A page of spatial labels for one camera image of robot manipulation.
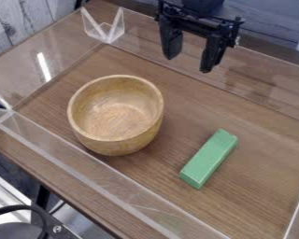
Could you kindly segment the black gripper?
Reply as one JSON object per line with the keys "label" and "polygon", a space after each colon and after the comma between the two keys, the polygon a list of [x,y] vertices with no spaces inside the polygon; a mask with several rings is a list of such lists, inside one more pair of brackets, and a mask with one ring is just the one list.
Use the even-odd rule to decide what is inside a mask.
{"label": "black gripper", "polygon": [[228,13],[224,0],[158,0],[156,21],[164,57],[172,60],[181,51],[183,32],[207,38],[201,53],[201,73],[209,73],[219,65],[225,48],[239,41],[239,28],[244,19]]}

